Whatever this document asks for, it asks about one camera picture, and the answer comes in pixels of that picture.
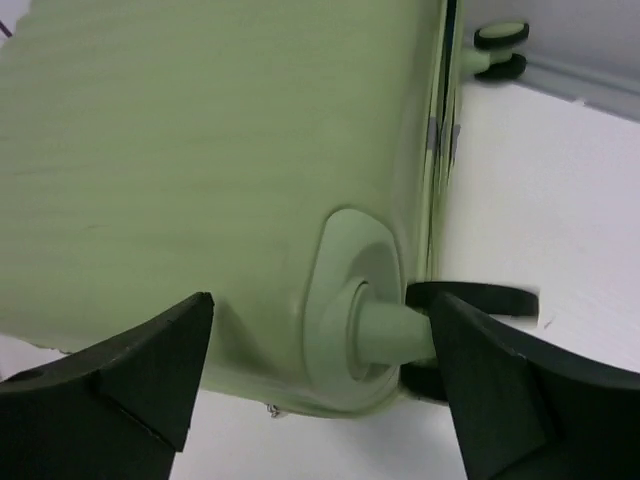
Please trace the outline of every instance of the wheel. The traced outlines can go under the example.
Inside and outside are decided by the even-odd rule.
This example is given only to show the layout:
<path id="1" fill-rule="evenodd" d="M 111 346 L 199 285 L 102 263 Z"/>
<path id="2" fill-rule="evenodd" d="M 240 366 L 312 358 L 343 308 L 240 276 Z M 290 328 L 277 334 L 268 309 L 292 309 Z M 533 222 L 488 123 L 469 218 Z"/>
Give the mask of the wheel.
<path id="1" fill-rule="evenodd" d="M 514 48 L 529 38 L 527 22 L 493 23 L 476 30 L 473 46 L 478 50 Z"/>
<path id="2" fill-rule="evenodd" d="M 494 63 L 484 72 L 477 73 L 476 79 L 486 83 L 508 82 L 517 80 L 527 69 L 527 59 L 514 53 L 510 60 Z"/>

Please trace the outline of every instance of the suitcase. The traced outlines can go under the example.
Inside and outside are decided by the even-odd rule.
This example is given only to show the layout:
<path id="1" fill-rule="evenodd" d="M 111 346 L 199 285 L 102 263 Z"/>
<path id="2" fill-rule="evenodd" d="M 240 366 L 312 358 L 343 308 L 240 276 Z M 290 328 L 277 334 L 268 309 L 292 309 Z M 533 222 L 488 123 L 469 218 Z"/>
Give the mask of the suitcase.
<path id="1" fill-rule="evenodd" d="M 460 3 L 34 0 L 0 55 L 0 331 L 75 352 L 210 291 L 203 388 L 389 405 L 411 355 L 358 315 L 438 277 L 460 79 L 522 66 L 508 25 L 463 52 Z"/>

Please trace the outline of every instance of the black wheel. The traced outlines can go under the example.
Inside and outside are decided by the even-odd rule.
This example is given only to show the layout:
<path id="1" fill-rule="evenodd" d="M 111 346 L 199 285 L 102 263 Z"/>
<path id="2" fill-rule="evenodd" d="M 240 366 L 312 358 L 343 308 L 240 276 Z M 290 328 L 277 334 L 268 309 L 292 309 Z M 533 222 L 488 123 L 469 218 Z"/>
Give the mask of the black wheel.
<path id="1" fill-rule="evenodd" d="M 494 23 L 476 30 L 473 46 L 478 50 L 514 48 L 529 38 L 527 22 Z"/>
<path id="2" fill-rule="evenodd" d="M 486 83 L 508 82 L 517 80 L 527 69 L 527 59 L 514 53 L 511 60 L 494 63 L 488 70 L 476 74 L 476 79 Z"/>

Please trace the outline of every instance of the white floor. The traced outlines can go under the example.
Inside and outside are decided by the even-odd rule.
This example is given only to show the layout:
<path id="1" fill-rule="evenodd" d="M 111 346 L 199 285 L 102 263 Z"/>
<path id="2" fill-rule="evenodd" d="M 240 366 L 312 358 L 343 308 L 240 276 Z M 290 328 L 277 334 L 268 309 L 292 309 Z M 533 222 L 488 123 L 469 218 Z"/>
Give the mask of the white floor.
<path id="1" fill-rule="evenodd" d="M 538 288 L 536 335 L 640 371 L 640 125 L 517 86 L 465 93 L 447 276 Z M 4 376 L 55 356 L 0 340 Z M 172 479 L 218 478 L 465 475 L 443 407 L 271 420 L 262 405 L 202 392 Z"/>

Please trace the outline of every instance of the dark cable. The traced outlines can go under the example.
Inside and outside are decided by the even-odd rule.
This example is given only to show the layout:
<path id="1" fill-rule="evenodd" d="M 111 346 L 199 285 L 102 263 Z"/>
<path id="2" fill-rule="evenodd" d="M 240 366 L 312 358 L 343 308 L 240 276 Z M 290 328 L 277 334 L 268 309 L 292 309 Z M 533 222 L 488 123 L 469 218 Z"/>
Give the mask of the dark cable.
<path id="1" fill-rule="evenodd" d="M 13 37 L 13 33 L 11 33 L 11 30 L 9 30 L 4 23 L 2 23 L 2 20 L 0 20 L 0 31 L 2 31 L 7 38 Z"/>

